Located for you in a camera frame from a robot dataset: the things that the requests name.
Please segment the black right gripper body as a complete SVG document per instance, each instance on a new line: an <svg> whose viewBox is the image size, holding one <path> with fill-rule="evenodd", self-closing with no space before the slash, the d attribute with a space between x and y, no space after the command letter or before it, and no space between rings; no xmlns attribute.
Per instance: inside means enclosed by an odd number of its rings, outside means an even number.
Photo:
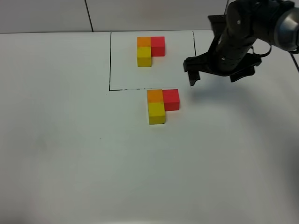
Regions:
<svg viewBox="0 0 299 224"><path fill-rule="evenodd" d="M214 37L208 52L185 59L184 71L229 77L248 67L255 68L262 62L259 56L248 52L255 41L255 37L239 38L224 30L220 37Z"/></svg>

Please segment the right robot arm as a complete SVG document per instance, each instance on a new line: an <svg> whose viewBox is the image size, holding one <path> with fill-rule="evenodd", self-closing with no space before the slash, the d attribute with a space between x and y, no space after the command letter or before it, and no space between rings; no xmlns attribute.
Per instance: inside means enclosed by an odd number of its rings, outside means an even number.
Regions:
<svg viewBox="0 0 299 224"><path fill-rule="evenodd" d="M191 86L200 72L230 77L231 82L254 75L270 54L249 53L257 39L290 54L299 52L299 9L290 0L235 0L225 14L208 19L214 33L208 51L183 63Z"/></svg>

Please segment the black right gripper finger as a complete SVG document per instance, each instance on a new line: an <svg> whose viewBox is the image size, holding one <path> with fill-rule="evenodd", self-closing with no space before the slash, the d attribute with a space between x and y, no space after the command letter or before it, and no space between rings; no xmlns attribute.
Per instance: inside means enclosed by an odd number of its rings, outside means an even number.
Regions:
<svg viewBox="0 0 299 224"><path fill-rule="evenodd" d="M198 71L188 71L188 78L190 86L194 86L197 81L200 80L200 74Z"/></svg>
<svg viewBox="0 0 299 224"><path fill-rule="evenodd" d="M230 76L231 82L236 82L244 77L252 76L255 73L254 67L248 67Z"/></svg>

